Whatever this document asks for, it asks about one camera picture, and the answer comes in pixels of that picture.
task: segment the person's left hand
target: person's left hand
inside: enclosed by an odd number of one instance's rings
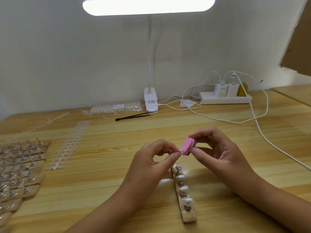
[[[155,163],[155,155],[168,153],[159,163]],[[146,143],[136,152],[130,168],[118,192],[126,195],[127,199],[138,207],[158,185],[163,175],[174,165],[181,156],[176,145],[164,139]]]

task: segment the person's right hand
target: person's right hand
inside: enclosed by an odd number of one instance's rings
[[[207,128],[189,135],[197,143],[210,148],[193,147],[190,152],[204,166],[239,196],[246,199],[252,194],[260,177],[254,172],[238,146],[217,128]]]

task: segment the table surface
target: table surface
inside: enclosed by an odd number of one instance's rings
[[[279,148],[311,166],[311,108],[273,91],[269,113],[259,119],[266,137]],[[263,114],[263,92],[251,93],[257,115]],[[243,121],[251,118],[249,105],[204,105],[197,112],[214,118]],[[30,126],[64,113],[37,131]],[[197,129],[218,127],[242,150],[254,170],[273,185],[311,201],[311,172],[270,146],[254,121],[232,125],[190,111],[160,107],[150,117],[115,122],[115,117],[83,115],[80,109],[12,115],[0,123],[0,142],[40,137],[50,140],[50,153],[59,149],[78,121],[92,120],[72,159],[62,170],[45,171],[38,195],[22,205],[10,223],[13,233],[63,232],[109,198],[124,179],[133,155],[146,142],[164,138],[181,147]],[[282,226],[244,202],[192,155],[179,159],[195,200],[197,223],[184,225],[169,172],[120,232],[287,232]]]
[[[273,88],[276,92],[311,107],[311,84]]]

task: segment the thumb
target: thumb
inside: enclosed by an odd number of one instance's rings
[[[156,164],[156,166],[164,174],[174,165],[174,163],[179,159],[180,156],[181,156],[180,152],[172,153],[168,157],[166,157],[164,160],[162,160],[160,163]]]
[[[212,156],[205,153],[203,150],[193,147],[191,148],[190,152],[193,154],[193,156],[205,167],[207,167],[210,170],[214,170],[216,166],[218,165],[218,160],[213,158]]]

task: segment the hand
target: hand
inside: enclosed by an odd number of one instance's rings
[[[194,147],[194,157],[242,198],[251,194],[251,187],[260,177],[254,172],[238,146],[217,128],[196,131],[189,135],[210,148]]]
[[[169,156],[155,163],[153,157],[162,156],[164,153],[168,153]],[[164,139],[146,143],[136,152],[118,192],[122,192],[135,207],[138,207],[180,156],[176,145]]]

